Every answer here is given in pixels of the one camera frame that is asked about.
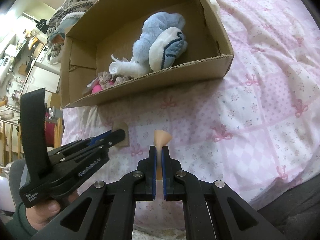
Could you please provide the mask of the person's left hand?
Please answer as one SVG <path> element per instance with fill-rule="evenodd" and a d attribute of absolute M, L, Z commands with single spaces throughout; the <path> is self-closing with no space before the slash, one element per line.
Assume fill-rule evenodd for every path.
<path fill-rule="evenodd" d="M 44 228 L 60 211 L 60 202 L 56 200 L 45 200 L 44 202 L 37 203 L 31 208 L 26 208 L 25 214 L 30 226 L 39 231 Z"/>

